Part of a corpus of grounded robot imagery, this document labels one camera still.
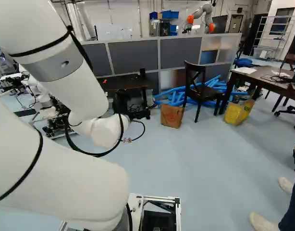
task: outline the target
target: black pants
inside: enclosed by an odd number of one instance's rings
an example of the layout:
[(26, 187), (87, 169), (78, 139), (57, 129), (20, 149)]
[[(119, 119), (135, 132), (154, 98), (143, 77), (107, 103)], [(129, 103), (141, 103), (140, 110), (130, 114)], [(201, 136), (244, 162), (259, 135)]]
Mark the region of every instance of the black pants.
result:
[(295, 231), (295, 184), (293, 187), (290, 206), (288, 207), (288, 211), (284, 215), (282, 221), (279, 223), (279, 229), (281, 231)]

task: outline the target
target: window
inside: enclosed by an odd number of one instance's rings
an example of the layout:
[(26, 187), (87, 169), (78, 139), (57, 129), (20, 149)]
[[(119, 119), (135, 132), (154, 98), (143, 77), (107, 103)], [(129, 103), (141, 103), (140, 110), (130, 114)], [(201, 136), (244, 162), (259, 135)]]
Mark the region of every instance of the window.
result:
[[(280, 8), (277, 10), (276, 16), (292, 16), (294, 12), (295, 7), (292, 8)], [(273, 20), (273, 24), (270, 29), (270, 35), (284, 35), (287, 26), (289, 25), (291, 21), (290, 17), (283, 17), (283, 18), (275, 18)]]

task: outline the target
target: blue bin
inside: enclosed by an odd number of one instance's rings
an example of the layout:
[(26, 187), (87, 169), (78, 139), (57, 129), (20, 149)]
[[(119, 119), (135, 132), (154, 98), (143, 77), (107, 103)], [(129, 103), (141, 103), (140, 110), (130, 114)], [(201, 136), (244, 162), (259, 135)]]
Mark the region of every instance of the blue bin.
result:
[(178, 18), (178, 11), (171, 11), (171, 18)]
[(177, 32), (170, 32), (169, 33), (169, 36), (176, 36), (177, 35)]
[(152, 20), (152, 19), (157, 19), (158, 18), (158, 13), (157, 12), (152, 12), (152, 13), (149, 13), (149, 19)]
[(176, 32), (176, 25), (170, 24), (170, 32)]
[(162, 18), (171, 18), (171, 11), (163, 11)]

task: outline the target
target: metal shelf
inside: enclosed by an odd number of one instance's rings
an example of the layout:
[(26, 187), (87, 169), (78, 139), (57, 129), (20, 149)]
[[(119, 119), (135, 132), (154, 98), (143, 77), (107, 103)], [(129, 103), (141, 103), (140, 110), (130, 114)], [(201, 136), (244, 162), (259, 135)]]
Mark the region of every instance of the metal shelf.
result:
[(267, 39), (267, 40), (275, 40), (275, 41), (281, 41), (281, 42), (286, 42), (287, 40), (285, 39), (274, 39), (274, 38), (255, 38), (255, 39)]
[[(277, 18), (285, 18), (286, 23), (273, 23), (275, 19)], [(283, 48), (286, 46), (287, 39), (291, 34), (293, 25), (295, 23), (295, 16), (266, 16), (262, 17), (259, 25), (264, 25), (264, 28), (261, 28), (261, 31), (257, 31), (254, 42), (252, 44), (252, 50), (254, 48), (260, 49), (260, 50), (269, 50), (272, 51), (272, 53), (269, 54), (268, 58), (271, 58), (272, 60), (275, 59), (275, 56), (279, 54), (279, 51), (281, 52)], [(281, 25), (283, 31), (271, 31), (271, 28), (273, 25)]]

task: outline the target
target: storage rack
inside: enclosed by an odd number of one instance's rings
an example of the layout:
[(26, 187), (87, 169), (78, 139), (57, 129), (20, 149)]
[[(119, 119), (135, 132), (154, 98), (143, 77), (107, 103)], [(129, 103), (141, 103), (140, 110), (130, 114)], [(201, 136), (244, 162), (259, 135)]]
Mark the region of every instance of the storage rack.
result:
[[(286, 19), (286, 23), (273, 23), (275, 19)], [(279, 51), (283, 50), (295, 24), (295, 16), (265, 16), (259, 23), (258, 31), (252, 45), (251, 52), (255, 49), (267, 51), (267, 58), (274, 60)], [(283, 31), (271, 31), (272, 26), (285, 26)]]

